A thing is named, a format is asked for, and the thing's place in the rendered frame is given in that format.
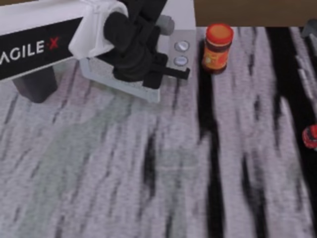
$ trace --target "red lid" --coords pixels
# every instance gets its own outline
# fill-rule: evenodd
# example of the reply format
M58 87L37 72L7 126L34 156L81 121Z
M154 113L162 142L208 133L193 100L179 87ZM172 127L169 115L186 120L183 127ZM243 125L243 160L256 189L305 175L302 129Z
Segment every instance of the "red lid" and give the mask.
M207 28L206 38L211 43L215 43L217 45L225 45L232 41L233 30L227 24L212 24Z

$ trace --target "orange jar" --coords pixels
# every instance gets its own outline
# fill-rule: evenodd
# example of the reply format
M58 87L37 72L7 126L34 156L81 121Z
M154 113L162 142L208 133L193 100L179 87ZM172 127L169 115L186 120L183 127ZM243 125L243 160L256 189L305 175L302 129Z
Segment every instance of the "orange jar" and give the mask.
M226 24L212 24L206 30L204 69L212 74L227 68L228 53L233 40L233 30Z

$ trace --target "table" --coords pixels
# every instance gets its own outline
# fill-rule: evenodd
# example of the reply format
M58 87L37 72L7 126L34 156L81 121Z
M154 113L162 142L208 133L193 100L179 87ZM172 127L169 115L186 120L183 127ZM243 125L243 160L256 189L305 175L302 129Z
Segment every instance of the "table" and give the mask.
M160 104L84 79L76 61L43 104L2 83L0 237L315 237L317 154L300 138L316 121L313 41L234 31L223 74L197 54Z

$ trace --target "red object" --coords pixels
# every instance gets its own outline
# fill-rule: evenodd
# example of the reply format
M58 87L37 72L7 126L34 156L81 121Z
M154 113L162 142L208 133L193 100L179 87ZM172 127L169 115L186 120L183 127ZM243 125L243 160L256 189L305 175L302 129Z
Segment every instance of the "red object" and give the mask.
M307 127L302 134L303 142L310 149L317 148L317 125Z
M233 30L224 23L211 24L206 30L206 38L211 43L226 45L233 40Z

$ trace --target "black robot arm segment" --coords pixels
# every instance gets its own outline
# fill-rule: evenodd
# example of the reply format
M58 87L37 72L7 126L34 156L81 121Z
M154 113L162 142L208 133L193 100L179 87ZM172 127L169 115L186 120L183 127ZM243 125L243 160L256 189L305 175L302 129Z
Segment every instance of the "black robot arm segment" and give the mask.
M126 4L129 18L114 12L104 24L104 37L114 49L98 56L114 66L113 75L126 82L143 81L143 86L158 89L164 75L188 79L190 70L166 67L168 57L158 53L161 30L156 22L166 0L121 0Z

